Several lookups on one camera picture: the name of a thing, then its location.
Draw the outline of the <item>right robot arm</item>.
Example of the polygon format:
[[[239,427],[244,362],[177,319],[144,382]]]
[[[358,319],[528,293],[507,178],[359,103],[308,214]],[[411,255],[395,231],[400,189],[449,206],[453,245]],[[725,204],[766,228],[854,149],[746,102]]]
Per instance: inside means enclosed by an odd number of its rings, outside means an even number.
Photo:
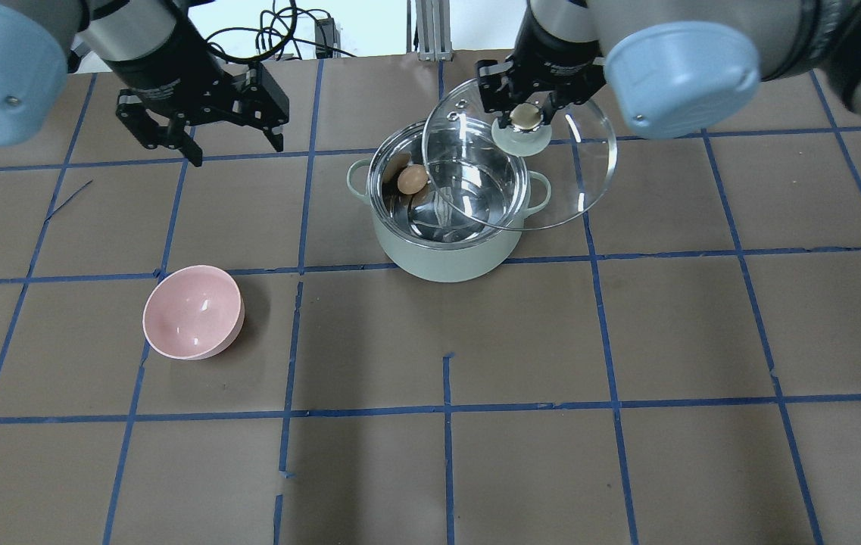
[[[610,86],[634,134],[670,139],[813,69],[861,117],[861,1],[530,1],[512,52],[476,63],[476,82],[501,126],[537,92],[547,124]]]

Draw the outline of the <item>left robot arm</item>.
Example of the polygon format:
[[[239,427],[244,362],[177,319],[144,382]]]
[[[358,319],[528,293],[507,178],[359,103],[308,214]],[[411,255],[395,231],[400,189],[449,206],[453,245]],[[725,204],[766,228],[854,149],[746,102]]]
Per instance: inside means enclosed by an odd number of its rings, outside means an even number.
[[[31,139],[88,46],[119,79],[115,115],[143,148],[201,166],[191,126],[229,122],[284,148],[289,98],[264,66],[210,45],[190,21],[194,1],[0,1],[0,146]]]

